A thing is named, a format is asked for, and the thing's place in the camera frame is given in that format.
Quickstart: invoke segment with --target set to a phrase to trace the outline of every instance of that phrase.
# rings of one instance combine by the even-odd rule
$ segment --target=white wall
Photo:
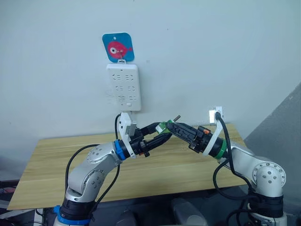
[[[111,32],[132,37],[141,126],[222,105],[245,138],[301,81],[299,0],[2,0],[1,180],[39,139],[113,132]]]

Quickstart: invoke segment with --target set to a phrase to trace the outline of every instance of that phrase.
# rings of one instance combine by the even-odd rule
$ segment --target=power strip
[[[128,64],[108,64],[107,71],[120,110],[141,110],[138,67]]]

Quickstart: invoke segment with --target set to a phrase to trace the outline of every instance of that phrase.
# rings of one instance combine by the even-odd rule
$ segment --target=robotic arm
[[[217,137],[210,130],[199,126],[198,129],[184,123],[153,123],[142,129],[127,113],[122,113],[119,131],[122,140],[101,144],[93,148],[86,159],[70,173],[68,188],[62,206],[55,207],[57,218],[55,226],[86,225],[92,217],[95,199],[107,174],[126,158],[135,158],[164,144],[172,135],[186,141],[189,148],[197,153],[205,153],[216,158],[220,164],[229,157],[226,141]],[[150,141],[144,136],[160,131],[161,134]],[[255,156],[246,147],[231,143],[232,159],[235,171],[249,178],[253,191],[259,199],[249,199],[249,217],[254,225],[286,226],[286,215],[283,213],[283,192],[285,172],[276,163]]]

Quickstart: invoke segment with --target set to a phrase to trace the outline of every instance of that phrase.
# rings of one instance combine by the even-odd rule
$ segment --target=white power strip
[[[107,71],[120,110],[141,110],[138,67],[128,64],[108,64]]]

